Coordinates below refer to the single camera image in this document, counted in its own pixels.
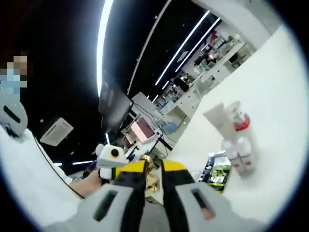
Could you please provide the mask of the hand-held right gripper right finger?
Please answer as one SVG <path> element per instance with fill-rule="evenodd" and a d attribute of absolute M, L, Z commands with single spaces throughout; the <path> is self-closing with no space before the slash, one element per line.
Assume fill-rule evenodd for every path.
<path fill-rule="evenodd" d="M 161 164 L 164 208 L 172 232 L 263 232 L 265 224 L 237 215 L 230 202 L 187 168 L 165 159 Z"/>

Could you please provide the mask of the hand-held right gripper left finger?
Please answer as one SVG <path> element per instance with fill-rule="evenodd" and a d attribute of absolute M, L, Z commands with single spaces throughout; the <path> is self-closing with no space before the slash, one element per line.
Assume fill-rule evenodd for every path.
<path fill-rule="evenodd" d="M 137 232 L 145 206 L 145 161 L 125 167 L 112 184 L 89 195 L 77 213 L 48 226 L 50 232 Z"/>

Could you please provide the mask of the person's left hand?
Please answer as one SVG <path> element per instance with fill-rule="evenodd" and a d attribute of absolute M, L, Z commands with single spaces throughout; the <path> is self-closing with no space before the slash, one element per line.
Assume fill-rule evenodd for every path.
<path fill-rule="evenodd" d="M 110 179 L 102 178 L 99 170 L 95 170 L 90 173 L 85 179 L 83 179 L 84 187 L 88 192 L 94 192 L 104 184 L 109 184 Z"/>

